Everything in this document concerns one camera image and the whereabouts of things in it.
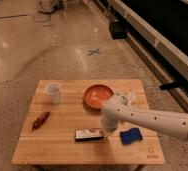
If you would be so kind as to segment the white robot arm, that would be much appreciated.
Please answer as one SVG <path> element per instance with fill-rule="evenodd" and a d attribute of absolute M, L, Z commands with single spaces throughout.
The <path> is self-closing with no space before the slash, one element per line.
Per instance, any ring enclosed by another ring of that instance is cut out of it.
<path fill-rule="evenodd" d="M 124 121 L 188 142 L 187 113 L 134 108 L 126 104 L 126 97 L 121 94 L 109 98 L 101 111 L 102 127 L 107 132 L 115 131 Z"/>

